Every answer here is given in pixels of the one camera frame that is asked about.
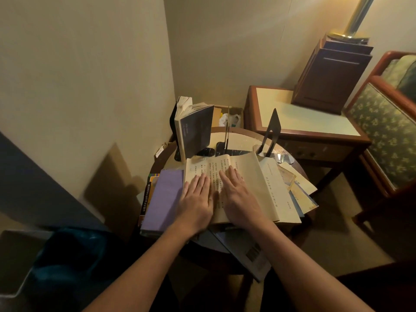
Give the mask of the black metal bookend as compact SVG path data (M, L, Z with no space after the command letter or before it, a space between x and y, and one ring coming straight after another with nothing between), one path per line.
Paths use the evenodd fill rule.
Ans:
M277 144L278 141L278 137L281 133L281 123L280 123L280 119L278 117L278 113L277 110L274 109L273 113L271 115L268 127L266 129L266 133L264 135L263 141L260 145L260 147L255 150L256 155L260 155L263 152L263 148L266 145L266 141L267 139L271 139L271 144L269 145L269 149L266 153L266 157L271 157L272 152L274 150L275 145Z

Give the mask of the wooden side table cream top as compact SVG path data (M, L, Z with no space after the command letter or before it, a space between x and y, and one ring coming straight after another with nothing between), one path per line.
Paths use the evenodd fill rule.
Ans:
M277 111L282 146L302 166L329 167L316 184L323 190L371 145L367 134L346 115L333 115L291 103L293 91L250 85L244 107L244 128L265 135Z

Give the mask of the metal lamp pole with base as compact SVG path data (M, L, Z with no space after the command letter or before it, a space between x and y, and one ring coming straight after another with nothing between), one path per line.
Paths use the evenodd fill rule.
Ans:
M344 43L368 45L369 37L358 35L357 32L367 15L374 0L359 0L354 13L343 31L329 31L327 37Z

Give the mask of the person's left forearm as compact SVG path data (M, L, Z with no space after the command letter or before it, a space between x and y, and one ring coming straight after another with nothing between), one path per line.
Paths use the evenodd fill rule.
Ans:
M163 235L82 312L149 312L184 245L205 227L176 220Z

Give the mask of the teal cloth bag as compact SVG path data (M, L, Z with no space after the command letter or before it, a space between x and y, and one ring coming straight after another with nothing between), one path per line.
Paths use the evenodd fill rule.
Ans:
M105 232L55 231L31 272L31 295L46 312L81 312L115 279Z

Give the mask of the pile of yellowish magazines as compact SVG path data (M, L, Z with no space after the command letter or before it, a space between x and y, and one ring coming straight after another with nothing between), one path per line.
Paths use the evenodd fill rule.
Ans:
M300 218L319 207L311 197L317 191L315 185L287 162L278 163L278 169Z

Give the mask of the shiny round disc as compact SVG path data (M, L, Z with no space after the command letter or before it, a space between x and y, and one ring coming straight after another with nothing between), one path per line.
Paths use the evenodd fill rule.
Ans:
M272 153L272 154L274 156L275 161L278 164L287 163L291 165L295 162L295 158L289 153Z

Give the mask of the round wooden table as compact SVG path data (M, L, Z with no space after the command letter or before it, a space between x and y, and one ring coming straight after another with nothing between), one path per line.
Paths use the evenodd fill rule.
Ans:
M255 144L261 144L263 136L253 131L248 131L242 128L231 128L231 147L237 150L249 150ZM160 173L165 166L180 167L181 164L176 162L168 163L170 157L173 157L176 152L176 143L170 143L164 151L155 159L150 173ZM315 220L316 211L312 211L305 216L302 224L294 227L291 230L292 236L295 238L297 245L302 245L303 241L297 237L306 228L312 225ZM195 242L190 241L180 251L180 256L186 260L198 265L210 272L224 273L228 275L242 275L247 273L247 270L232 256L230 253L217 251L212 247L201 246Z

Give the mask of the dark cover standing book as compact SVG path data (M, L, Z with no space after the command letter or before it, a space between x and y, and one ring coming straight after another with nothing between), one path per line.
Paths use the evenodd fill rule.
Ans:
M178 97L169 119L179 152L176 161L185 163L209 146L214 108L206 103L193 104L191 97Z

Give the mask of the grey book with barcode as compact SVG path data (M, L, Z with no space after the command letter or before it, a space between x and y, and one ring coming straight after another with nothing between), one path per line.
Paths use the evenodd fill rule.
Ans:
M264 281L272 266L259 244L247 231L236 228L222 230L214 226L209 230L257 282Z

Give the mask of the white plastic bag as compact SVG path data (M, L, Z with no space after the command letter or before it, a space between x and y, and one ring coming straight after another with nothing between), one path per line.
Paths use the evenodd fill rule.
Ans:
M243 121L241 115L222 114L219 118L218 126L226 127L227 125L229 125L230 127L242 128Z

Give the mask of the cream-paged book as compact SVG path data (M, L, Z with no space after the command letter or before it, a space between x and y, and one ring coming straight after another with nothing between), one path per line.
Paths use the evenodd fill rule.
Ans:
M184 182L190 182L196 175L206 174L214 190L223 188L219 171L226 172L232 166L244 178L249 191L257 199L262 212L278 224L300 224L288 189L273 158L258 157L255 152L239 156L228 154L217 157L193 157L185 163ZM218 203L211 220L213 225L229 224L224 209Z

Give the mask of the thin metal bookend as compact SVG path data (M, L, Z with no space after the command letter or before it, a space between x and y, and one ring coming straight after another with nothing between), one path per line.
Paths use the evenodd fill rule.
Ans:
M229 135L230 135L230 106L227 107L227 116L224 120L225 124L225 140L223 143L216 145L216 156L225 155L228 151Z

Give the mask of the person's left hand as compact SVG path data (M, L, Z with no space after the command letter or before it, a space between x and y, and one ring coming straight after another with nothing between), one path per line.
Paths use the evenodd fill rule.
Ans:
M195 185L199 175L189 182L188 194L184 200L179 199L174 225L187 237L205 231L211 223L214 212L209 210L209 193L213 189L210 178L205 174L205 184L200 196L195 194Z

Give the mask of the person's right hand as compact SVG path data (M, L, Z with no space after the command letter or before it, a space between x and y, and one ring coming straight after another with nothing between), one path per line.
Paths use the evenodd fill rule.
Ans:
M240 174L236 169L235 171L237 175L237 189L227 189L226 172L219 172L223 183L222 189L225 189L227 194L227 203L224 210L228 220L237 227L249 232L273 225L263 214L254 195L251 192L250 194L242 192L239 182Z

